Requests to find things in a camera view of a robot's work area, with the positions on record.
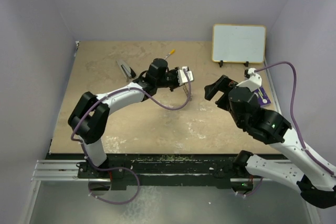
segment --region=whiteboard stand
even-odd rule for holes
[[[213,27],[212,61],[262,63],[265,57],[266,27],[262,25],[216,24]]]

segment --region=purple package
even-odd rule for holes
[[[271,100],[268,98],[268,95],[266,94],[266,91],[262,86],[259,89],[255,90],[254,94],[257,95],[260,106],[271,104]]]

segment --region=white wall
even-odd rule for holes
[[[48,150],[75,41],[54,0],[0,0],[0,218],[20,217]]]
[[[268,63],[287,60],[298,74],[294,114],[303,138],[336,164],[336,0],[288,0],[268,37]],[[289,118],[292,73],[271,69],[282,112]],[[335,223],[336,207],[322,211]]]
[[[212,40],[215,23],[271,27],[287,0],[56,0],[77,40]]]

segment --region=purple hose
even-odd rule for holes
[[[176,108],[171,108],[171,107],[165,106],[165,105],[161,104],[160,102],[158,102],[156,99],[154,99],[151,95],[149,95],[149,94],[148,94],[147,92],[145,92],[144,90],[139,89],[139,88],[135,88],[135,87],[131,87],[131,88],[125,88],[125,89],[115,90],[115,91],[111,92],[110,94],[108,94],[107,97],[103,97],[103,98],[101,98],[101,99],[98,100],[94,105],[92,105],[92,106],[88,109],[88,111],[83,115],[83,117],[79,120],[79,122],[78,122],[78,124],[76,125],[76,127],[74,128],[74,130],[73,130],[73,132],[72,132],[70,138],[71,138],[71,140],[73,140],[73,141],[76,141],[76,142],[80,142],[80,143],[81,143],[81,147],[82,147],[82,149],[83,149],[84,155],[85,155],[87,161],[90,163],[90,165],[91,165],[94,169],[99,170],[99,171],[101,171],[101,172],[109,172],[109,171],[111,171],[111,170],[119,170],[119,169],[127,170],[128,172],[130,172],[131,174],[133,174],[133,175],[135,176],[136,180],[137,180],[137,181],[136,181],[136,182],[137,182],[137,185],[138,185],[138,186],[137,186],[137,189],[136,189],[137,191],[135,192],[135,194],[133,195],[133,197],[130,198],[130,199],[128,199],[128,200],[126,200],[126,201],[121,201],[121,202],[110,201],[110,200],[107,200],[107,199],[103,199],[103,198],[101,198],[101,197],[98,197],[97,195],[93,194],[93,192],[92,192],[91,189],[90,189],[90,184],[89,184],[89,185],[88,185],[89,192],[90,192],[90,194],[93,195],[96,199],[101,200],[101,201],[104,201],[104,202],[109,203],[109,204],[113,204],[113,205],[123,205],[123,204],[127,204],[127,203],[131,202],[132,200],[134,200],[134,199],[136,198],[136,196],[139,194],[139,191],[140,191],[140,180],[139,180],[138,176],[136,175],[136,173],[135,173],[134,171],[132,171],[131,169],[128,169],[128,168],[126,168],[126,167],[113,167],[113,168],[101,169],[101,168],[97,167],[96,165],[94,165],[94,163],[91,161],[91,159],[90,159],[89,156],[88,156],[88,153],[87,153],[87,151],[86,151],[86,149],[85,149],[85,147],[84,147],[83,141],[80,140],[80,139],[75,138],[75,134],[77,133],[77,131],[78,131],[78,129],[79,129],[79,126],[82,124],[82,122],[83,122],[83,121],[85,120],[85,118],[88,116],[88,114],[89,114],[92,110],[94,110],[95,107],[96,107],[99,103],[103,102],[104,100],[106,100],[107,98],[109,98],[109,97],[111,97],[111,96],[113,96],[113,95],[115,95],[115,94],[118,94],[118,93],[120,93],[120,92],[129,91],[129,90],[138,90],[138,91],[143,92],[149,99],[151,99],[151,100],[152,100],[153,102],[155,102],[157,105],[159,105],[159,106],[161,106],[162,108],[167,109],[167,110],[179,110],[179,109],[185,107],[185,106],[188,104],[188,102],[189,102],[189,100],[190,100],[190,98],[191,98],[191,82],[190,82],[189,76],[188,76],[188,74],[187,74],[187,71],[186,71],[185,69],[183,69],[183,72],[184,72],[184,74],[185,74],[185,76],[186,76],[186,78],[187,78],[187,81],[188,81],[189,93],[188,93],[187,100],[186,100],[181,106],[178,106],[178,107],[176,107]]]
[[[335,175],[335,173],[329,169],[328,167],[326,167],[325,165],[323,165],[320,161],[318,161],[312,154],[309,150],[306,150],[306,144],[304,143],[304,140],[303,140],[303,137],[302,137],[302,134],[301,134],[301,131],[299,129],[299,125],[298,123],[296,122],[295,120],[295,117],[294,117],[294,112],[293,112],[293,107],[294,107],[294,97],[295,97],[295,91],[296,91],[296,82],[297,82],[297,75],[296,75],[296,70],[295,70],[295,67],[293,66],[292,63],[288,62],[288,61],[280,61],[278,63],[274,63],[274,64],[271,64],[269,66],[266,66],[266,67],[263,67],[263,68],[260,68],[260,69],[257,69],[255,72],[260,72],[260,71],[263,71],[265,69],[268,69],[268,68],[271,68],[271,67],[274,67],[274,66],[277,66],[277,65],[280,65],[280,64],[288,64],[292,70],[293,70],[293,77],[294,77],[294,81],[293,81],[293,91],[292,91],[292,98],[290,99],[290,117],[292,118],[292,121],[293,121],[293,124],[295,126],[295,129],[298,133],[298,138],[299,138],[299,141],[300,141],[300,144],[302,146],[302,148],[306,151],[307,155],[316,163],[318,164],[320,167],[322,167],[326,172],[328,172],[329,174],[331,175]]]

